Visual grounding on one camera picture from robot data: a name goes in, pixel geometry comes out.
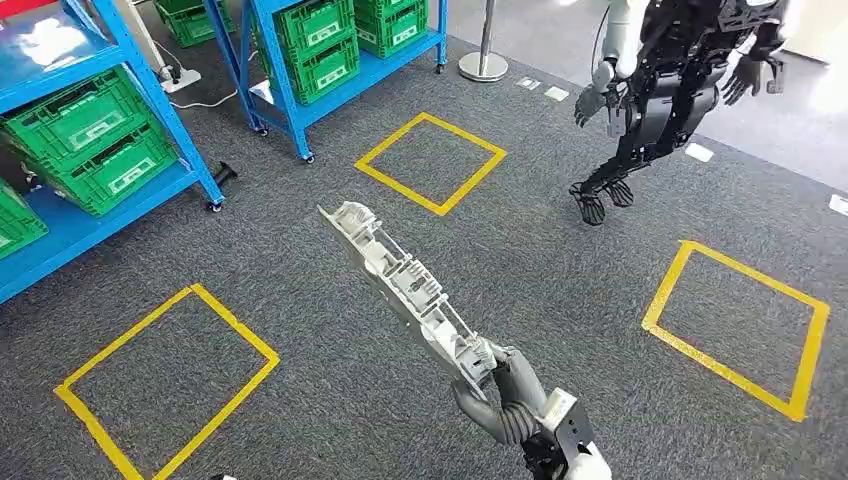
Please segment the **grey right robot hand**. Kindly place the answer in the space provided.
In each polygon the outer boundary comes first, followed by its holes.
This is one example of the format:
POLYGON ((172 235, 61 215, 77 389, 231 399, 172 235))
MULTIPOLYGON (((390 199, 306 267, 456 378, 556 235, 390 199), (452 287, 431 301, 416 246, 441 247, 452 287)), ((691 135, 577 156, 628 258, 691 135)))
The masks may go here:
POLYGON ((513 346, 491 343, 496 368, 492 371, 501 400, 494 408, 476 398, 462 381, 451 382, 459 409, 475 424, 504 445, 520 444, 540 431, 536 417, 545 405, 547 394, 523 353, 513 346))

